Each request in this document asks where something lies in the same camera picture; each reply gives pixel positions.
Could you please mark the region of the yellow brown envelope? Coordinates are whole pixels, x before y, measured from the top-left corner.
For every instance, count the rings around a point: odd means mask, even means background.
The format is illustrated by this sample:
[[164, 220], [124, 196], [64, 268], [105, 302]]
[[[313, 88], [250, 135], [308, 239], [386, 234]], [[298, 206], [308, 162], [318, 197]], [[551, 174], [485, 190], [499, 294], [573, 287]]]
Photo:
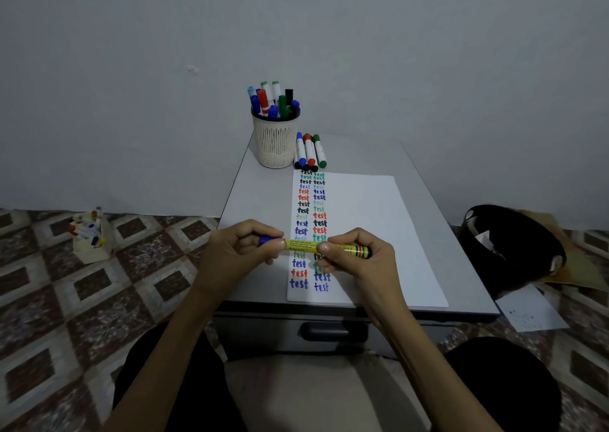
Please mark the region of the yellow brown envelope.
[[557, 283], [609, 292], [609, 285], [605, 282], [599, 270], [558, 225], [552, 214], [528, 210], [518, 210], [518, 212], [547, 228], [559, 240], [566, 253], [563, 266], [558, 271], [537, 280], [537, 283]]

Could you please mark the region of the white paper sheet with specks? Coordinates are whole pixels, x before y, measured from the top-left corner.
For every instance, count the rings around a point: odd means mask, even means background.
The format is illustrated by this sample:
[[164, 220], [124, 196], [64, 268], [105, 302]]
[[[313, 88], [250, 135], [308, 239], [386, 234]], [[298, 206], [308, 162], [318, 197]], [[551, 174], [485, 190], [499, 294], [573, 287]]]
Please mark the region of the white paper sheet with specks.
[[517, 333], [565, 330], [567, 322], [533, 284], [506, 293], [495, 304]]

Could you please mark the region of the beige mesh pen holder cup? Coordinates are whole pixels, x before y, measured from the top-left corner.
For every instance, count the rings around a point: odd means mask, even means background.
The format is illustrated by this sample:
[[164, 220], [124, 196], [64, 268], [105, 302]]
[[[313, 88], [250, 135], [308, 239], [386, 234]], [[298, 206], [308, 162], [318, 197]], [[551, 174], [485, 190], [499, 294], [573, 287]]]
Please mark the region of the beige mesh pen holder cup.
[[293, 165], [296, 153], [297, 121], [300, 108], [293, 109], [288, 118], [268, 118], [250, 110], [253, 119], [253, 135], [256, 142], [256, 158], [270, 169], [282, 169]]

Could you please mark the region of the heap of markers in box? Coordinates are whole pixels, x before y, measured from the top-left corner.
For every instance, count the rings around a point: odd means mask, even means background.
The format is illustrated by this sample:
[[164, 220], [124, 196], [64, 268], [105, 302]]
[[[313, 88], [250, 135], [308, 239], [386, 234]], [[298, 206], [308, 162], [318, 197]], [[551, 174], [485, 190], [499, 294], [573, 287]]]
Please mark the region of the heap of markers in box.
[[103, 214], [100, 206], [94, 210], [75, 213], [69, 223], [67, 232], [74, 238], [88, 241], [91, 247], [100, 248], [107, 242], [103, 232]]

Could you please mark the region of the beige cushion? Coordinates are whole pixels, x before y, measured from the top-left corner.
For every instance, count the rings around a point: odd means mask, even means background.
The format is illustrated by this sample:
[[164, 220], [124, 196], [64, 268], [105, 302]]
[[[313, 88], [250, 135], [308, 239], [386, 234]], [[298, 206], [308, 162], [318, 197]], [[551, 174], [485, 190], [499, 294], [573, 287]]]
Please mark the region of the beige cushion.
[[378, 355], [272, 355], [225, 364], [249, 432], [430, 432], [402, 366]]

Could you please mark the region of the black bag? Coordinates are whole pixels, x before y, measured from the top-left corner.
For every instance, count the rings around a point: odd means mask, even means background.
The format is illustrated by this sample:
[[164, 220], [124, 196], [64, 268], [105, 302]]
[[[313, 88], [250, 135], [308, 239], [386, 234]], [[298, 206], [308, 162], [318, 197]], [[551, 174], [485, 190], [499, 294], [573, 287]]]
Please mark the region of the black bag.
[[567, 262], [565, 248], [550, 230], [503, 206], [470, 208], [456, 236], [494, 300], [554, 275]]

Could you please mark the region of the white paper sheet with writing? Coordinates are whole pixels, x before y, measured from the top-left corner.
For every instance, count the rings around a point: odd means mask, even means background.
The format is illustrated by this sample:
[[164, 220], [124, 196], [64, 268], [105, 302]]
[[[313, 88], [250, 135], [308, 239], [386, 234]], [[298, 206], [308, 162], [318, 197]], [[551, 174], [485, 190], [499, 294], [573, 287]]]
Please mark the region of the white paper sheet with writing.
[[[288, 239], [321, 242], [357, 227], [394, 247], [400, 285], [408, 305], [448, 307], [392, 176], [293, 172]], [[354, 278], [344, 272], [323, 273], [316, 265], [318, 258], [315, 249], [290, 252], [287, 300], [314, 305], [359, 305]]]

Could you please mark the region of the grey drawer cabinet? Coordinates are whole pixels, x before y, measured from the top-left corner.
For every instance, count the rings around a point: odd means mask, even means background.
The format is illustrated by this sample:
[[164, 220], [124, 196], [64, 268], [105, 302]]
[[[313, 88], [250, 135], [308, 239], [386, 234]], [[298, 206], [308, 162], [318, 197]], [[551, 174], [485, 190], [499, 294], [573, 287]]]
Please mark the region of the grey drawer cabinet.
[[[377, 138], [322, 135], [330, 152], [329, 173], [390, 175], [415, 227], [423, 251], [445, 297], [447, 308], [410, 306], [434, 343], [461, 323], [488, 323], [499, 310], [455, 238], [437, 203], [403, 144]], [[253, 218], [286, 231], [291, 226], [292, 167], [268, 169], [256, 159], [252, 137], [219, 228]], [[288, 256], [260, 266], [240, 282], [222, 303], [213, 325], [229, 359], [270, 353], [356, 353], [373, 350], [395, 358], [390, 345], [374, 328], [362, 307], [290, 302], [287, 292]], [[365, 343], [308, 342], [298, 331], [307, 321], [363, 322], [369, 326]]]

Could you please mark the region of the yellow marker with blue cap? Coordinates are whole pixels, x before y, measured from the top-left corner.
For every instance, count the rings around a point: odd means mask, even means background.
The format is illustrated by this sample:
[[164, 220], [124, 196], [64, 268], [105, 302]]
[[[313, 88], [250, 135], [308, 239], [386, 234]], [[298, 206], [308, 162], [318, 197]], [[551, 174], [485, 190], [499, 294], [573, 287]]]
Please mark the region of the yellow marker with blue cap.
[[[285, 239], [279, 237], [273, 237], [268, 235], [262, 235], [259, 239], [258, 246], [262, 246], [265, 243], [273, 241], [275, 239], [281, 239], [285, 242], [285, 248], [288, 251], [295, 252], [305, 252], [305, 253], [317, 253], [319, 242], [313, 241], [304, 241], [304, 240], [296, 240], [296, 239]], [[359, 257], [361, 259], [370, 259], [372, 257], [372, 251], [367, 246], [361, 245], [349, 245], [349, 244], [338, 244], [341, 249], [349, 252], [355, 257]]]

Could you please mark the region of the person's right leg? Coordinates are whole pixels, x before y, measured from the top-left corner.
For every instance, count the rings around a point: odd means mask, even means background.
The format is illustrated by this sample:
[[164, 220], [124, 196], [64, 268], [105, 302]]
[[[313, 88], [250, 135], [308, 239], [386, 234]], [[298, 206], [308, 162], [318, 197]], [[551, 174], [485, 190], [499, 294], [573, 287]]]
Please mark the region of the person's right leg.
[[532, 352], [483, 336], [447, 351], [445, 358], [504, 432], [559, 432], [559, 383]]

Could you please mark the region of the person's left forearm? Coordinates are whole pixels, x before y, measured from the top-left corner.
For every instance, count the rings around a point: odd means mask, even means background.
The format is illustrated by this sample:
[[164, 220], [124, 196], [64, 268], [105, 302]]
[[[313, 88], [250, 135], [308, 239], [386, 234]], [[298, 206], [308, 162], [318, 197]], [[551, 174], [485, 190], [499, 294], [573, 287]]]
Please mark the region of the person's left forearm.
[[99, 432], [164, 432], [196, 343], [221, 301], [217, 290], [191, 288]]

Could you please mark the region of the person's right hand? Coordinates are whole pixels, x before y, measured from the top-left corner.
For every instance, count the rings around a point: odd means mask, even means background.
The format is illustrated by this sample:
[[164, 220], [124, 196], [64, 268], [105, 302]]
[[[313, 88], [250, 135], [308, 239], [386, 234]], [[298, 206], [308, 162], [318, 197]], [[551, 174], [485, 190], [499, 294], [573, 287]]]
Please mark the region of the person's right hand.
[[331, 236], [325, 242], [367, 246], [372, 251], [370, 259], [363, 259], [361, 274], [354, 276], [367, 310], [380, 316], [405, 304], [395, 250], [391, 244], [360, 227], [343, 235]]

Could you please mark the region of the person's right forearm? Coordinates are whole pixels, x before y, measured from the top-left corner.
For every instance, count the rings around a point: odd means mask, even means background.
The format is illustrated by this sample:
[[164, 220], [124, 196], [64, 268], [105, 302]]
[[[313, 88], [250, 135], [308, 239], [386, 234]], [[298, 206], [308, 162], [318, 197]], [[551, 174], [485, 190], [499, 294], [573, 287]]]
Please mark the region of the person's right forearm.
[[398, 300], [363, 306], [398, 356], [435, 432], [504, 432]]

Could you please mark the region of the bunch of assorted colour markers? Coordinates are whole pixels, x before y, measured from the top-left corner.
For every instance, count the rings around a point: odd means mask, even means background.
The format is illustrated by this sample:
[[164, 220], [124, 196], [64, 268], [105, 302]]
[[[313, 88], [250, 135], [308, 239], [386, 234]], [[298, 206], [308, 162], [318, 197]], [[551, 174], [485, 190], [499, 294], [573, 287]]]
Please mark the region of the bunch of assorted colour markers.
[[259, 120], [283, 122], [301, 115], [300, 103], [293, 97], [293, 89], [282, 89], [279, 81], [263, 81], [258, 88], [248, 87], [250, 114]]

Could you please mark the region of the person's leg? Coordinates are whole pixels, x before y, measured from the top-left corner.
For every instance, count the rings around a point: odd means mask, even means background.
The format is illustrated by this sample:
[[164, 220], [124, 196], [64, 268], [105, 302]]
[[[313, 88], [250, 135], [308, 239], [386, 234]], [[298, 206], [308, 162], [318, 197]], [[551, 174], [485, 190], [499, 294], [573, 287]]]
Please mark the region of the person's leg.
[[559, 432], [559, 383], [532, 352], [483, 336], [447, 351], [445, 358], [504, 432]]
[[[128, 390], [168, 322], [148, 330], [130, 349], [115, 379], [113, 408]], [[228, 389], [224, 362], [203, 331], [194, 347], [165, 432], [248, 432]]]

